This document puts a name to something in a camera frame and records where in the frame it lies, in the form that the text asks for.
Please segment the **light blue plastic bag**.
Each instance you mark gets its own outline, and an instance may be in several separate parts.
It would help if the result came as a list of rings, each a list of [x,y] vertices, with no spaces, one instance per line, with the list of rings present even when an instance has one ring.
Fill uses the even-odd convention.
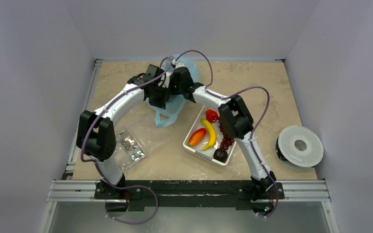
[[[199,82],[200,81],[200,73],[198,66],[192,61],[187,58],[180,58],[179,62],[184,63],[185,67],[188,68],[193,81]],[[170,83],[170,76],[166,76],[166,81],[164,83],[164,87],[169,89]],[[187,100],[184,99],[182,95],[174,96],[170,95],[169,100],[166,103],[166,109],[161,109],[157,107],[150,106],[155,110],[155,123],[157,127],[166,127],[173,124],[176,120],[180,112],[182,111],[184,105],[186,104]]]

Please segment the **red orange fake fruit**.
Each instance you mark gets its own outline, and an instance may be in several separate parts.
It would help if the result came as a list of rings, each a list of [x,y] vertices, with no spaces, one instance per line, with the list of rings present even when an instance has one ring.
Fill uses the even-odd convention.
[[[195,147],[196,145],[198,145],[204,139],[204,137],[206,136],[206,134],[207,134],[206,128],[200,128],[200,129],[196,130],[190,136],[190,138],[188,140],[188,145],[190,147]]]

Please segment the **dark red grape bunch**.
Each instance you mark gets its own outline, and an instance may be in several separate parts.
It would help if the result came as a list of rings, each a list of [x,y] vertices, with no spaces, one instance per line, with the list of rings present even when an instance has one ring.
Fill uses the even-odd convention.
[[[226,134],[220,119],[218,119],[218,124],[219,124],[220,134],[222,135],[221,142],[218,146],[218,149],[223,150],[223,151],[228,151],[229,147],[234,143],[234,140]]]

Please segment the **dark purple fake plum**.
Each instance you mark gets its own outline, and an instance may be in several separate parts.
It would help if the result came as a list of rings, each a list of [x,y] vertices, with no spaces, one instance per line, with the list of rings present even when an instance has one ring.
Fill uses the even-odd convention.
[[[227,151],[225,151],[221,148],[218,148],[213,153],[213,159],[215,159],[215,160],[217,160],[221,163],[225,163],[226,160],[228,159],[228,153],[227,153]]]

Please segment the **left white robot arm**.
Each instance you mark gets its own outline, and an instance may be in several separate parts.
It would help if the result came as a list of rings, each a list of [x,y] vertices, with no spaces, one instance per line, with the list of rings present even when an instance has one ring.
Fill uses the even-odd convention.
[[[108,103],[91,112],[85,110],[79,117],[76,146],[81,149],[82,162],[92,162],[101,180],[107,183],[106,192],[115,199],[125,194],[124,174],[113,153],[116,149],[115,126],[132,108],[145,100],[145,90],[161,79],[169,68],[160,70],[154,65],[156,77],[147,78],[150,72],[130,78],[123,89]]]

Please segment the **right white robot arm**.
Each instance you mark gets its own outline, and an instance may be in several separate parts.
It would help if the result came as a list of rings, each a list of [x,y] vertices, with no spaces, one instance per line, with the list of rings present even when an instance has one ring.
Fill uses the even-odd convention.
[[[211,92],[205,85],[192,80],[185,66],[174,67],[170,75],[170,93],[183,95],[184,99],[217,109],[226,135],[234,139],[246,159],[254,193],[261,198],[272,192],[276,177],[267,165],[257,145],[254,132],[259,123],[254,119],[239,93],[224,96]]]

